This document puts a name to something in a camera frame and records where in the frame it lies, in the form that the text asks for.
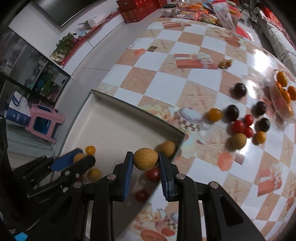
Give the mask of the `yellow cherry tomato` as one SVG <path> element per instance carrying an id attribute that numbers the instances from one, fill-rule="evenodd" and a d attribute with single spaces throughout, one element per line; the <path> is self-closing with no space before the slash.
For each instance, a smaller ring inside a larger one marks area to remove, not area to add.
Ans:
<path id="1" fill-rule="evenodd" d="M 256 142 L 258 144 L 263 144 L 266 141 L 266 133 L 263 131 L 259 131 L 255 135 Z"/>
<path id="2" fill-rule="evenodd" d="M 223 113 L 220 109 L 212 108 L 207 113 L 207 118 L 211 122 L 217 122 L 222 119 Z"/>
<path id="3" fill-rule="evenodd" d="M 96 148 L 95 146 L 87 146 L 85 148 L 85 152 L 87 155 L 94 156 L 94 154 L 96 153 Z"/>

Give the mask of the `red cherry tomato front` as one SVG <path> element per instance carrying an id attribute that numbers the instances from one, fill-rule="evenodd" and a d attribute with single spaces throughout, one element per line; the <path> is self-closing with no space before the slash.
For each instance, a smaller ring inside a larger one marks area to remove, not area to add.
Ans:
<path id="1" fill-rule="evenodd" d="M 160 180 L 160 171 L 158 167 L 154 167 L 145 173 L 147 180 L 151 182 L 159 182 Z"/>

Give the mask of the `orange tangerine top left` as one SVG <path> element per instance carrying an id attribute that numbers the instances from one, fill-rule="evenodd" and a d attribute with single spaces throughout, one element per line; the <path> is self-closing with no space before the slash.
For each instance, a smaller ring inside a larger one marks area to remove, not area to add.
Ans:
<path id="1" fill-rule="evenodd" d="M 282 87 L 286 87 L 287 86 L 287 77 L 284 74 L 283 71 L 279 71 L 276 75 L 276 79 L 278 81 L 278 83 L 282 86 Z"/>

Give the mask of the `white tray green rim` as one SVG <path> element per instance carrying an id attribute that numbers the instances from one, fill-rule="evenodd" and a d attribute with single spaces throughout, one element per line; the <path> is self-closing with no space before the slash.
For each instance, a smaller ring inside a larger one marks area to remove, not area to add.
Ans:
<path id="1" fill-rule="evenodd" d="M 127 152 L 141 148 L 155 150 L 166 141 L 179 146 L 184 137 L 183 132 L 160 118 L 93 90 L 76 116 L 62 153 L 95 146 L 95 168 L 106 176 L 124 161 Z M 142 189 L 150 194 L 145 203 L 137 202 L 134 197 Z M 141 240 L 142 234 L 149 234 L 152 240 L 174 240 L 176 235 L 163 233 L 168 230 L 166 218 L 176 220 L 177 210 L 177 203 L 166 202 L 159 182 L 147 180 L 144 171 L 133 168 L 126 201 L 113 204 L 114 237 Z"/>

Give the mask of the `large tan longan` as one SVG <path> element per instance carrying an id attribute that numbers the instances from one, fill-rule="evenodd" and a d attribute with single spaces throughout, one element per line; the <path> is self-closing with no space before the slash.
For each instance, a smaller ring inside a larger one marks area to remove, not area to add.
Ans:
<path id="1" fill-rule="evenodd" d="M 101 179 L 101 171 L 97 168 L 92 168 L 87 172 L 88 180 L 91 182 L 97 182 Z"/>

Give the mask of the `orange tangerine middle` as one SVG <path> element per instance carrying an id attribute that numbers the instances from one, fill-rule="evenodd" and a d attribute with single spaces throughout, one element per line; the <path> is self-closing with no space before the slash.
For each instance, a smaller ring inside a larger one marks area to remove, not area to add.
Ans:
<path id="1" fill-rule="evenodd" d="M 286 104 L 289 105 L 290 101 L 291 101 L 291 98 L 290 98 L 290 94 L 288 93 L 288 91 L 283 89 L 281 91 L 281 96 L 285 100 Z"/>

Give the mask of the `red cherry tomato dark spotted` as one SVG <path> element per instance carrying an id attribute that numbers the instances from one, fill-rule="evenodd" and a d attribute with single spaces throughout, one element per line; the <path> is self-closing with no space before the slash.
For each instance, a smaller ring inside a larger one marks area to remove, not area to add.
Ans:
<path id="1" fill-rule="evenodd" d="M 241 120 L 235 120 L 231 126 L 233 133 L 244 133 L 245 123 Z"/>

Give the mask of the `red cherry tomato top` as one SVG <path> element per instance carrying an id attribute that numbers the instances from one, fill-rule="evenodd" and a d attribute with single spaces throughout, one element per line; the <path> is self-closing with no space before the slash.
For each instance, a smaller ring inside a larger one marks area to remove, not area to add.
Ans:
<path id="1" fill-rule="evenodd" d="M 253 116 L 251 114 L 247 114 L 244 117 L 244 123 L 246 126 L 251 126 L 253 124 Z"/>

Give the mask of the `potted green plant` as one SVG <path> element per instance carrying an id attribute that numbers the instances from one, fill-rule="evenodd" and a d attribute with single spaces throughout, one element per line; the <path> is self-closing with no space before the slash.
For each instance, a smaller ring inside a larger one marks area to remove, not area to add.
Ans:
<path id="1" fill-rule="evenodd" d="M 68 33 L 56 44 L 56 49 L 51 54 L 51 59 L 57 63 L 61 63 L 76 46 L 78 39 L 75 38 L 76 33 Z"/>

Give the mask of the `tan longan small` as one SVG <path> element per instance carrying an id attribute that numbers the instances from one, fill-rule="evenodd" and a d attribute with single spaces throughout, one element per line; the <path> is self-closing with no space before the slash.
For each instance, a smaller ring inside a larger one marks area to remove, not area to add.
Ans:
<path id="1" fill-rule="evenodd" d="M 166 157 L 171 157 L 175 153 L 176 144 L 174 141 L 166 141 L 159 145 L 158 152 L 164 152 Z"/>

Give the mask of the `orange tangerine top right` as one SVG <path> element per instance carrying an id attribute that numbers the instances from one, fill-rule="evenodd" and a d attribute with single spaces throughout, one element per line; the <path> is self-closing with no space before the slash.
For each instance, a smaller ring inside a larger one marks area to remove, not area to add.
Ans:
<path id="1" fill-rule="evenodd" d="M 292 85 L 290 85 L 288 88 L 287 88 L 287 91 L 290 95 L 290 99 L 292 101 L 296 101 L 296 88 Z"/>

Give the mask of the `pink plastic stool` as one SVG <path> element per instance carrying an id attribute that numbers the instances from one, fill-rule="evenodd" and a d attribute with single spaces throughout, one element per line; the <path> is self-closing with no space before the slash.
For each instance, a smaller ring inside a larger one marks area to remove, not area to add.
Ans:
<path id="1" fill-rule="evenodd" d="M 30 108 L 31 119 L 25 130 L 47 142 L 56 144 L 54 138 L 56 125 L 62 125 L 65 116 L 58 113 L 58 110 L 43 106 L 40 104 L 32 104 Z"/>

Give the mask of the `walnut shell piece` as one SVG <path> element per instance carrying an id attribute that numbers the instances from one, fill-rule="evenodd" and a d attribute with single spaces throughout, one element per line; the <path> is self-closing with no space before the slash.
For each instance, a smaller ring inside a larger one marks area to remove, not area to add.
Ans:
<path id="1" fill-rule="evenodd" d="M 222 59 L 218 63 L 218 68 L 220 69 L 228 69 L 232 66 L 233 60 L 232 59 Z"/>

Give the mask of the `dark plum near tomatoes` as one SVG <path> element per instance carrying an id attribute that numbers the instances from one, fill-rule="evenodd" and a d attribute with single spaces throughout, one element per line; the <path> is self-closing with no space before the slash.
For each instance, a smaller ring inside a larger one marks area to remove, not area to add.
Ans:
<path id="1" fill-rule="evenodd" d="M 239 117 L 239 109 L 234 104 L 229 105 L 225 111 L 226 118 L 229 122 L 236 121 Z"/>

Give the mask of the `dark plum upper right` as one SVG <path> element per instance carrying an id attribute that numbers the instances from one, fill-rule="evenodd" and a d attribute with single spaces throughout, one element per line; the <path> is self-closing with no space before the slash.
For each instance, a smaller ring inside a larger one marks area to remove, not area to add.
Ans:
<path id="1" fill-rule="evenodd" d="M 266 104 L 263 101 L 258 101 L 255 107 L 255 112 L 258 116 L 264 115 L 266 112 Z"/>

